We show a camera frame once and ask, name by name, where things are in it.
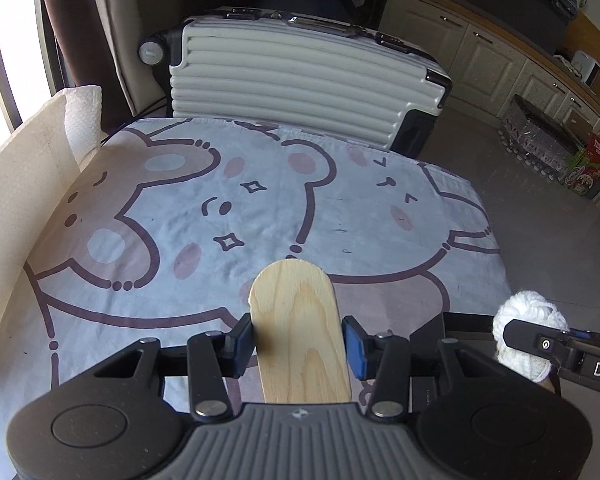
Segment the white toaster appliance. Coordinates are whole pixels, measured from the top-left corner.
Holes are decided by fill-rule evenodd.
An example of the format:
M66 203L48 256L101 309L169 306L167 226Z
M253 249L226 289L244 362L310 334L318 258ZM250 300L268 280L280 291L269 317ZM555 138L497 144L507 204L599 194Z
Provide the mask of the white toaster appliance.
M594 84L600 73L600 63L592 55L582 50L574 52L571 65L580 74L581 80L589 87Z

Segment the white ribbed suitcase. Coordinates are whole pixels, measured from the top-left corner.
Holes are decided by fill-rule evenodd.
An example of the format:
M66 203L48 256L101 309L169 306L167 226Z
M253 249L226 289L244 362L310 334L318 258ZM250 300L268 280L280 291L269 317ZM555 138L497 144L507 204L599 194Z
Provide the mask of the white ribbed suitcase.
M137 49L169 70L172 112L285 125L418 156L453 83L428 52L352 23L228 6Z

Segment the black storage box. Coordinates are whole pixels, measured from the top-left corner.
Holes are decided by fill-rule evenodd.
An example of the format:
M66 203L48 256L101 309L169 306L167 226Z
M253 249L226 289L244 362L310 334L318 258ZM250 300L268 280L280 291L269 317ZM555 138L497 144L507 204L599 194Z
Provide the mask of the black storage box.
M484 424L563 420L575 411L563 398L533 394L523 385L527 378L495 359L492 321L486 315L442 312L411 334L412 417L452 416L453 405L442 398L454 390L468 394L457 415Z

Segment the water bottle pack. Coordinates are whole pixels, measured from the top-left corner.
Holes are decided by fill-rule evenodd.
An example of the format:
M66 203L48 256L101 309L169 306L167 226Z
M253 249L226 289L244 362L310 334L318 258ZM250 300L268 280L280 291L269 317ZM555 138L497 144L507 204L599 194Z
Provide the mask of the water bottle pack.
M498 133L509 151L559 182L565 179L571 159L582 148L564 126L518 94L510 99Z

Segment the cream kitchen cabinets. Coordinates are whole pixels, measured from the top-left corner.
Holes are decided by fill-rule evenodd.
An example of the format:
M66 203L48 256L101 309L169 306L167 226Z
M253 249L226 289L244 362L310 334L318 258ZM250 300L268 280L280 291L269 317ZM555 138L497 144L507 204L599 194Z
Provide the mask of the cream kitchen cabinets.
M453 0L388 0L380 29L430 53L453 81L449 107L492 126L522 96L600 135L600 102L565 64Z

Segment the cartoon bear bed sheet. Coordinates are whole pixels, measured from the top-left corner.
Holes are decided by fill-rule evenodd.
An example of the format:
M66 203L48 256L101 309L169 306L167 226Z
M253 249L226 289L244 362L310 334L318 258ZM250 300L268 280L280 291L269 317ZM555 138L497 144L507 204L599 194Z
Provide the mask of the cartoon bear bed sheet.
M15 474L20 408L137 339L232 327L283 258L319 266L372 333L491 313L510 293L480 198L452 172L289 128L140 120L70 185L20 266L0 325L0 479Z

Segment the brown curtain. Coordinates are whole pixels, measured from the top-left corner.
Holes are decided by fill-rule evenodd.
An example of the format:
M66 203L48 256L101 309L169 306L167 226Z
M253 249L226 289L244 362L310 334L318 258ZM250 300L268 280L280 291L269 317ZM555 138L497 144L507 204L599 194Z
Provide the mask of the brown curtain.
M102 128L118 130L132 118L95 0L44 0L50 24L75 84L102 89Z

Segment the light wooden board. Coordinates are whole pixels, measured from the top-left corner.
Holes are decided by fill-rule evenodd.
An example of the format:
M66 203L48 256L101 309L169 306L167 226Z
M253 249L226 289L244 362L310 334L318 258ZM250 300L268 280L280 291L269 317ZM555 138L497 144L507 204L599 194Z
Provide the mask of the light wooden board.
M265 402L347 403L352 398L334 286L313 263L264 268L249 292Z

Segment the white yarn ball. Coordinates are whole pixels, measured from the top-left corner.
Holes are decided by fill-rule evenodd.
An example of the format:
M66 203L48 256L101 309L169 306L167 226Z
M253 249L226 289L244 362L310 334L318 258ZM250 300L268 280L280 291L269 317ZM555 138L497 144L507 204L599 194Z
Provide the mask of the white yarn ball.
M558 330L568 332L557 307L533 290L509 297L496 311L492 334L495 359L521 376L550 390L552 362L548 359Z

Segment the red green snack carton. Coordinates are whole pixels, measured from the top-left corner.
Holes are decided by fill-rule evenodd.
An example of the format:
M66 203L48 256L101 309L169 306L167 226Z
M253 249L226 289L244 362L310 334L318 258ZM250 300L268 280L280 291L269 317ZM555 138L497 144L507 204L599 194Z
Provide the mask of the red green snack carton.
M600 192L600 136L591 133L588 143L568 164L564 185L579 196L592 200Z

